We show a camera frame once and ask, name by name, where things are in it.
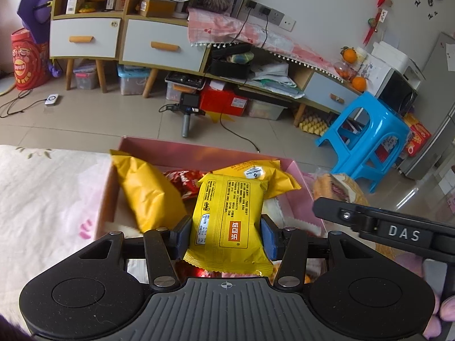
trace wooden drawer handle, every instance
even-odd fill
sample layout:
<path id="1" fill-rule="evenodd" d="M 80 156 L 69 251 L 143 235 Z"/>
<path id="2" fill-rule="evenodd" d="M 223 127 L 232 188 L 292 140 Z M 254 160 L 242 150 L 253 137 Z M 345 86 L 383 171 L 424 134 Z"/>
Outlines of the wooden drawer handle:
<path id="1" fill-rule="evenodd" d="M 93 40 L 93 36 L 70 36 L 71 43 L 90 43 Z"/>
<path id="2" fill-rule="evenodd" d="M 333 93 L 330 94 L 330 98 L 338 103 L 344 103 L 344 99 L 338 97 L 337 95 L 334 95 Z"/>
<path id="3" fill-rule="evenodd" d="M 174 51 L 174 52 L 178 51 L 180 48 L 180 46 L 178 46 L 178 45 L 171 45 L 170 43 L 155 42 L 155 41 L 152 41 L 151 46 L 153 49 Z"/>

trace blue plastic stool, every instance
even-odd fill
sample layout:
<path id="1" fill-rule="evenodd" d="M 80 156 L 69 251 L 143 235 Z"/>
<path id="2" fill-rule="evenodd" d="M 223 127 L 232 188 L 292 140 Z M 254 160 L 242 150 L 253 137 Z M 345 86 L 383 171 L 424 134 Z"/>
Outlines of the blue plastic stool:
<path id="1" fill-rule="evenodd" d="M 355 134 L 342 126 L 358 108 L 365 109 L 370 120 Z M 342 112 L 322 137 L 316 140 L 316 145 L 320 146 L 324 141 L 329 141 L 335 149 L 338 162 L 331 173 L 345 173 L 354 180 L 358 178 L 372 180 L 370 192 L 373 193 L 406 145 L 408 134 L 409 127 L 395 111 L 369 92 L 365 92 Z M 349 140 L 347 144 L 342 136 Z M 388 158 L 381 162 L 375 151 L 386 138 L 392 136 L 397 138 L 397 143 Z"/>

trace tile floor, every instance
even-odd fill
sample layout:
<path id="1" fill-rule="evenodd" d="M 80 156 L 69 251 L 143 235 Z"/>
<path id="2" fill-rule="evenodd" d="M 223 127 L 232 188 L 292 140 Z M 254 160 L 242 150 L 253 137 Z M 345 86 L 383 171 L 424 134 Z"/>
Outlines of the tile floor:
<path id="1" fill-rule="evenodd" d="M 59 93 L 60 102 L 51 108 L 38 103 L 24 113 L 0 118 L 0 144 L 31 148 L 75 149 L 107 152 L 116 148 L 124 135 L 160 140 L 188 142 L 227 149 L 254 152 L 253 146 L 219 123 L 207 117 L 192 117 L 190 137 L 181 137 L 181 114 L 165 112 L 159 108 L 166 103 L 166 87 L 156 82 L 152 97 L 122 96 L 118 85 L 109 87 L 109 93 L 99 89 L 64 91 L 64 79 L 56 79 L 33 90 L 30 96 L 17 103 L 11 111 Z M 17 91 L 0 97 L 0 104 L 17 96 Z M 224 124 L 234 132 L 254 141 L 262 153 L 296 160 L 303 172 L 313 173 L 321 168 L 329 171 L 337 157 L 330 146 L 317 148 L 315 136 L 303 133 L 292 125 L 290 114 L 279 121 L 260 118 L 232 117 Z M 430 218 L 431 205 L 441 197 L 420 198 L 436 184 L 430 180 L 426 189 L 420 188 L 400 211 Z M 367 184 L 360 183 L 367 191 Z M 379 185 L 376 193 L 368 194 L 372 206 L 397 210 L 400 202 L 412 193 L 416 183 L 391 171 Z"/>

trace white wall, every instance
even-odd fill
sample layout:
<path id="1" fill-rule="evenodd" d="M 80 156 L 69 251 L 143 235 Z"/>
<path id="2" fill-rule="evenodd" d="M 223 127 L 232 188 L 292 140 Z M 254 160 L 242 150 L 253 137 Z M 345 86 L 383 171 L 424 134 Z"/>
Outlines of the white wall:
<path id="1" fill-rule="evenodd" d="M 297 22 L 292 32 L 270 24 L 270 29 L 292 37 L 299 43 L 312 47 L 328 60 L 340 58 L 343 46 L 363 46 L 368 32 L 367 21 L 376 15 L 377 0 L 254 0 L 273 7 Z M 438 16 L 428 20 L 429 6 L 422 0 L 416 7 L 415 0 L 393 0 L 384 27 L 400 38 L 399 49 L 423 66 L 429 57 L 440 31 L 455 32 L 455 0 L 435 1 Z M 249 18 L 265 26 L 263 20 Z M 381 30 L 372 42 L 380 40 Z"/>
<path id="2" fill-rule="evenodd" d="M 20 0 L 0 0 L 0 64 L 13 61 L 11 54 L 11 34 L 22 28 L 17 15 Z"/>

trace white printer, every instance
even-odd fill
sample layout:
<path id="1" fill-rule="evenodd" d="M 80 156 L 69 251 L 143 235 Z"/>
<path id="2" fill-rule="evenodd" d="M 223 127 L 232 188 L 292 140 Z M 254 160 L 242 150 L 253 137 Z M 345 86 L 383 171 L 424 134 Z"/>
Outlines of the white printer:
<path id="1" fill-rule="evenodd" d="M 373 56 L 381 59 L 402 74 L 414 90 L 419 88 L 425 77 L 409 56 L 384 41 L 375 42 L 373 47 Z"/>

